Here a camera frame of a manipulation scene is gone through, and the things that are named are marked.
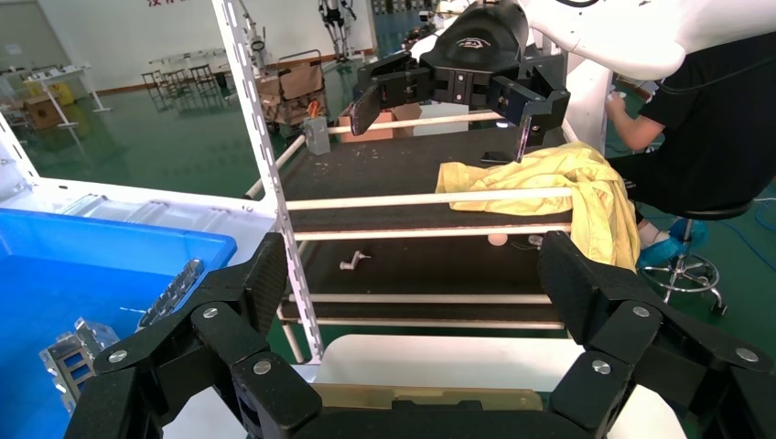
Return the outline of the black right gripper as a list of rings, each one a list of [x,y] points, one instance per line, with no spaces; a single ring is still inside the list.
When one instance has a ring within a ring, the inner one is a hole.
[[[519,128],[514,161],[562,125],[570,100],[560,60],[525,60],[529,26],[516,3],[470,5],[419,62],[408,51],[358,70],[350,131],[365,134],[383,110],[430,98],[490,109]]]

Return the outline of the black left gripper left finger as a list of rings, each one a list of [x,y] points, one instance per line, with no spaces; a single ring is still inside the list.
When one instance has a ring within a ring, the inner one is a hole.
[[[175,313],[98,356],[69,438],[159,438],[214,389],[257,438],[296,438],[322,401],[266,338],[286,289],[286,248],[266,234],[247,261],[208,273]]]

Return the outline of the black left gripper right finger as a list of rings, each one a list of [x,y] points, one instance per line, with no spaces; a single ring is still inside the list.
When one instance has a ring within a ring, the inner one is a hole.
[[[634,272],[593,262],[562,231],[544,235],[541,285],[584,351],[548,410],[576,438],[603,438],[637,387],[657,393],[705,438],[775,435],[775,364],[661,301]]]

